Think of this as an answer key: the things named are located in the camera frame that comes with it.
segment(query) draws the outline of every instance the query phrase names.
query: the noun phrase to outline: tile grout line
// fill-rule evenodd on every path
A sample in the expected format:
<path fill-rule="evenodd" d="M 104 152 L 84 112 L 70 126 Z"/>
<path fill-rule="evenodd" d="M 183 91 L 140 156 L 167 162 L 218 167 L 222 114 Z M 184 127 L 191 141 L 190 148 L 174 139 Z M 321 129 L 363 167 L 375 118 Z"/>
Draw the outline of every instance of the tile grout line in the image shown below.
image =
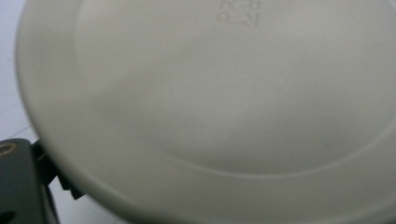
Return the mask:
<path fill-rule="evenodd" d="M 26 129 L 28 129 L 28 128 L 30 128 L 30 127 L 32 127 L 32 125 L 29 125 L 29 126 L 27 126 L 26 128 L 20 130 L 19 132 L 12 134 L 12 135 L 11 135 L 10 137 L 8 137 L 7 139 L 12 138 L 13 136 L 17 135 L 18 133 L 21 133 L 21 132 L 25 131 Z"/>

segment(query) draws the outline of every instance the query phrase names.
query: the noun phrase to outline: white surface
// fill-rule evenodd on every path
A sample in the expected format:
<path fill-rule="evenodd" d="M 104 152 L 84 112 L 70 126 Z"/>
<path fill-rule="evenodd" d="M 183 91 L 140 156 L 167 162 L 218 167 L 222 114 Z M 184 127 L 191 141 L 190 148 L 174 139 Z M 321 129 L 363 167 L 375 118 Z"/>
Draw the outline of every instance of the white surface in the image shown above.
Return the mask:
<path fill-rule="evenodd" d="M 24 138 L 33 143 L 37 136 L 23 111 L 14 70 L 17 23 L 24 2 L 0 0 L 0 140 Z M 57 179 L 50 189 L 60 224 L 114 224 L 119 220 L 89 197 L 74 201 L 68 191 L 62 190 Z"/>
<path fill-rule="evenodd" d="M 35 0 L 18 68 L 51 155 L 129 219 L 394 216 L 389 1 L 247 2 Z"/>

